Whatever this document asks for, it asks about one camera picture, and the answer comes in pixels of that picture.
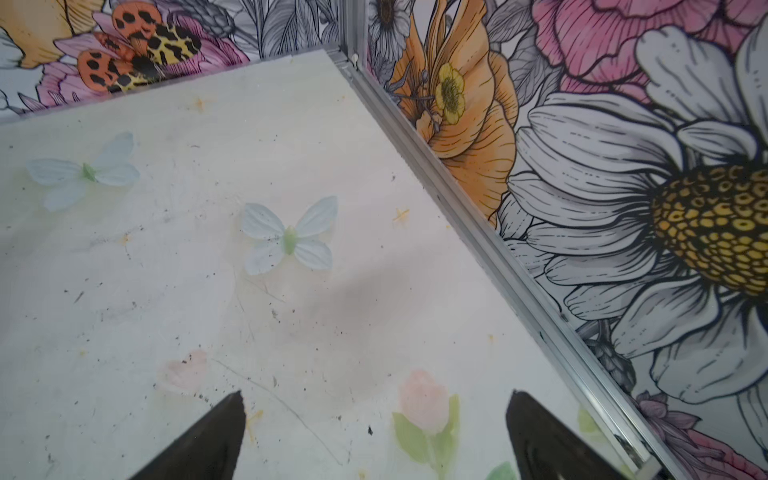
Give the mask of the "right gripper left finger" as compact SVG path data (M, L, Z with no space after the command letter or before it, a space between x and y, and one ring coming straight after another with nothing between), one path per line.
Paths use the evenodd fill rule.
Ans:
M245 429L243 396L240 391L235 391L135 473L131 480L231 480Z

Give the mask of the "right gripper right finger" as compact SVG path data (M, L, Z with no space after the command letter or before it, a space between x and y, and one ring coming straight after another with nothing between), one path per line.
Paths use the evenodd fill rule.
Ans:
M515 390L506 428L522 480L621 480L623 475L533 396Z

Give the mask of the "aluminium side wall rail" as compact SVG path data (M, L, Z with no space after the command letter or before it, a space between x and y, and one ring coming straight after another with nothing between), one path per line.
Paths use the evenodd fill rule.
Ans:
M645 422L632 400L577 333L563 320L549 298L516 261L490 225L478 215L469 197L428 146L416 136L387 93L369 74L367 13L363 1L339 4L338 51L342 72L394 148L441 209L453 229L491 278L519 321L534 338L571 392L589 409L607 437L637 476L663 472L674 479L688 473Z

